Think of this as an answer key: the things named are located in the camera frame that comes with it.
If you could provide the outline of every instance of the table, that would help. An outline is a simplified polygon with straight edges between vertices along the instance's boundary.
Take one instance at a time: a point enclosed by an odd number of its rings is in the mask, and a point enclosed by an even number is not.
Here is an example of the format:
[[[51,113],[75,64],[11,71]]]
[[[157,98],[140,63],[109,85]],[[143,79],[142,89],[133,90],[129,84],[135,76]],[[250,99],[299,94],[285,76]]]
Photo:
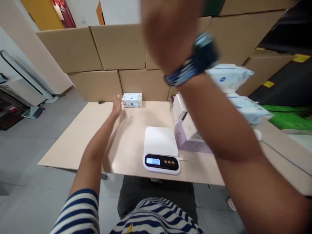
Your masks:
[[[103,104],[89,102],[38,165],[77,170],[84,149],[108,118],[112,105],[112,102]],[[142,163],[145,129],[147,126],[174,127],[169,102],[146,101],[143,102],[141,109],[124,108],[124,110],[125,117],[117,120],[113,128],[106,152],[108,157],[103,162],[104,173],[224,185],[212,154],[180,150],[179,157],[190,160],[180,162],[180,174],[167,175],[147,171]],[[259,130],[264,139],[279,153],[287,157],[295,155],[303,160],[304,164],[311,161],[312,165],[311,153],[269,122]],[[262,149],[270,162],[293,186],[304,195],[312,195],[311,176],[289,163],[266,144],[262,143]]]

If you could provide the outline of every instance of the gray tile floor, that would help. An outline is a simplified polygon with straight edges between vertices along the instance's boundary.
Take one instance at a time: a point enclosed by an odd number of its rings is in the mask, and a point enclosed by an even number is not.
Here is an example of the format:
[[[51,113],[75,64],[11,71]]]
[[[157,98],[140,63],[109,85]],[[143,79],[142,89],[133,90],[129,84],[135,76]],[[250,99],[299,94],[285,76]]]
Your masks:
[[[37,163],[87,104],[76,90],[46,104],[37,120],[23,119],[0,131],[0,232],[48,233],[67,198],[75,174]],[[119,221],[117,202],[123,176],[101,181],[102,233]],[[195,184],[199,225],[205,233],[241,233],[243,223],[227,204],[224,188]]]

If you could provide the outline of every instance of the digital kitchen scale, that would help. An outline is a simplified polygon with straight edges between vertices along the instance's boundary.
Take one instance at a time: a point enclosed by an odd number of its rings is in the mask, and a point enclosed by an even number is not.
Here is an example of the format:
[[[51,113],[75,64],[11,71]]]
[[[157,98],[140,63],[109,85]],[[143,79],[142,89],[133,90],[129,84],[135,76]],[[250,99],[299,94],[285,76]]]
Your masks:
[[[146,128],[143,165],[151,172],[174,175],[180,173],[179,151],[172,128]]]

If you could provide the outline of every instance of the navy and white striped shirt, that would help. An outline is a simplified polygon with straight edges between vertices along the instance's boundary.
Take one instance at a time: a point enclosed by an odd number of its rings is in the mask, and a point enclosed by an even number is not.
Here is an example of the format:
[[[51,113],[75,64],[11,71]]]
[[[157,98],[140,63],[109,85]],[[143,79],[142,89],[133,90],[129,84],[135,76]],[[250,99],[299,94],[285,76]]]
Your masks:
[[[100,233],[97,194],[91,189],[73,193],[65,202],[51,233]],[[171,201],[146,198],[110,233],[202,234],[203,231]]]

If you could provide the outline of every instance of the yellow label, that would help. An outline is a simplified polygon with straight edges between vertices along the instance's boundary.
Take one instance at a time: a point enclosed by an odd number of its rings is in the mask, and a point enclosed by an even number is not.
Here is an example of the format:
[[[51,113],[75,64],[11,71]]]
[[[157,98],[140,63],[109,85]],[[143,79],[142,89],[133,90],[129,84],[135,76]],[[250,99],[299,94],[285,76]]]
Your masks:
[[[311,56],[309,55],[303,55],[303,54],[295,54],[293,57],[293,61],[295,62],[305,62],[307,61]]]
[[[275,85],[275,83],[273,83],[273,82],[271,82],[271,81],[266,81],[263,85],[264,85],[265,87],[271,88],[273,85]]]
[[[133,224],[130,224],[129,229],[128,229],[128,231],[127,231],[127,234],[130,233],[130,232],[132,231],[132,228],[133,228]]]

